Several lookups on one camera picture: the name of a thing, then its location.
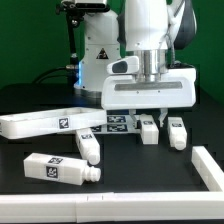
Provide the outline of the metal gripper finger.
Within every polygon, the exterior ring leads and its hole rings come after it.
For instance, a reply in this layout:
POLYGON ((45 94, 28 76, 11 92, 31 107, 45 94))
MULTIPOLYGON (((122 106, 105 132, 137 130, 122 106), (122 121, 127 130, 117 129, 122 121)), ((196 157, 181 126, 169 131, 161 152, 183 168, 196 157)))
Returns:
POLYGON ((159 123, 160 127, 164 126, 164 120, 168 114, 168 108, 161 108, 160 109, 160 116, 159 116, 159 123))
POLYGON ((129 115, 133 121, 133 127, 136 129, 137 128, 137 119, 135 117, 135 113, 136 113, 136 110, 133 110, 133 109, 129 110, 129 115))

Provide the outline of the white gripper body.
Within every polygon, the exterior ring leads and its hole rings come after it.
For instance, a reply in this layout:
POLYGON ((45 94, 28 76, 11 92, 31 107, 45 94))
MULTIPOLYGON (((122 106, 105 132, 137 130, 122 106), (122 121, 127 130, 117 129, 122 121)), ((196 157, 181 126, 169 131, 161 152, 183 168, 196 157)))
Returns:
POLYGON ((111 75, 103 85, 105 110, 191 107, 196 102, 196 69, 169 69, 159 81, 137 82, 134 75, 111 75))

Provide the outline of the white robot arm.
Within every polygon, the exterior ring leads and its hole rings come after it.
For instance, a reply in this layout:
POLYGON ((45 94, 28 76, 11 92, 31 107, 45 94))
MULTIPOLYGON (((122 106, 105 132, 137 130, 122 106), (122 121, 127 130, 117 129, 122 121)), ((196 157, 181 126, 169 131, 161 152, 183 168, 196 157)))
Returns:
POLYGON ((85 56, 75 90, 101 100, 106 111, 195 104, 196 69, 174 59, 196 34, 192 0, 125 0, 114 13, 107 0, 73 0, 83 14, 85 56))

